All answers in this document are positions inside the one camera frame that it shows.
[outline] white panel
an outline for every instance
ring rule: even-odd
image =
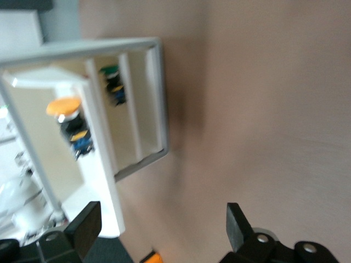
[[[82,80],[81,76],[54,66],[16,73],[5,71],[2,77],[12,87],[24,89],[71,88],[72,83]]]
[[[160,83],[158,82],[158,77],[161,74],[157,67],[157,55],[156,49],[150,48],[146,54],[146,78],[148,80],[149,92],[151,95],[151,101],[154,110],[154,120],[155,120],[155,133],[157,136],[157,149],[161,151],[163,149],[162,145],[162,128],[161,128],[161,97],[160,97]]]
[[[42,72],[50,73],[51,78]],[[67,217],[72,220],[88,202],[101,201],[103,228],[100,236],[119,236],[124,231],[124,223],[115,188],[114,154],[109,147],[111,138],[106,132],[101,98],[95,92],[99,87],[94,87],[82,75],[53,66],[11,74],[18,79],[17,83],[32,87],[13,88],[7,84],[54,192],[63,201]],[[44,89],[38,89],[36,83]],[[60,93],[61,87],[64,90],[71,87],[71,91],[82,99],[94,142],[95,150],[80,157],[77,162],[59,135],[58,124],[45,113],[46,106]]]
[[[153,53],[140,50],[129,52],[128,57],[143,156],[147,157],[162,150],[160,101],[156,94]]]
[[[120,72],[122,77],[122,82],[124,84],[124,90],[127,97],[127,107],[128,113],[131,118],[132,134],[135,143],[135,154],[137,155],[137,160],[141,161],[143,159],[143,150],[141,149],[141,139],[139,132],[139,124],[137,119],[136,105],[134,101],[134,90],[133,82],[131,79],[131,69],[129,68],[128,54],[122,53],[119,56],[120,61]]]
[[[48,56],[64,56],[67,54],[92,53],[96,50],[110,49],[114,52],[131,50],[134,48],[145,48],[154,46],[157,38],[119,38],[102,39],[96,41],[72,41],[65,43],[48,43],[40,48],[33,48],[25,52],[4,53],[0,56],[0,63],[37,59]]]
[[[95,65],[95,61],[94,61],[94,59],[88,59],[85,61],[84,64],[85,64],[85,68],[86,68],[86,73],[88,74],[93,86],[95,87],[95,89],[92,90],[94,97],[96,98],[96,100],[99,101],[100,107],[97,107],[97,110],[99,111],[99,112],[97,112],[97,114],[99,116],[105,116],[104,118],[101,119],[101,122],[102,122],[101,129],[103,129],[103,133],[105,134],[105,136],[107,138],[109,138],[109,142],[110,142],[110,141],[112,141],[111,129],[110,129],[110,126],[109,126],[108,121],[107,121],[107,114],[106,114],[105,107],[103,107],[104,100],[103,100],[102,95],[101,95],[101,87],[100,87],[100,83],[99,83],[99,78],[97,76],[97,68]],[[112,160],[111,161],[112,169],[114,171],[114,174],[117,174],[119,171],[119,168],[118,168],[118,164],[116,162],[116,153],[115,153],[113,144],[107,143],[106,146],[108,147],[110,159]]]
[[[0,54],[28,50],[42,44],[36,11],[0,11]]]
[[[21,174],[21,167],[15,162],[15,157],[19,152],[21,152],[21,149],[16,141],[6,143],[1,143],[0,141],[0,185],[9,178]]]

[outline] orange object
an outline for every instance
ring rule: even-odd
[[[152,251],[140,263],[163,263],[163,260],[158,252]]]
[[[77,97],[64,97],[53,100],[46,108],[46,113],[51,116],[71,115],[78,110],[81,99]]]

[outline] black mount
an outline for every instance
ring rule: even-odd
[[[233,252],[220,263],[338,263],[318,243],[300,241],[290,249],[266,233],[255,233],[237,203],[227,205],[227,234]]]
[[[63,232],[53,228],[24,247],[20,247],[16,239],[0,240],[0,262],[81,263],[101,226],[100,202],[90,202]]]

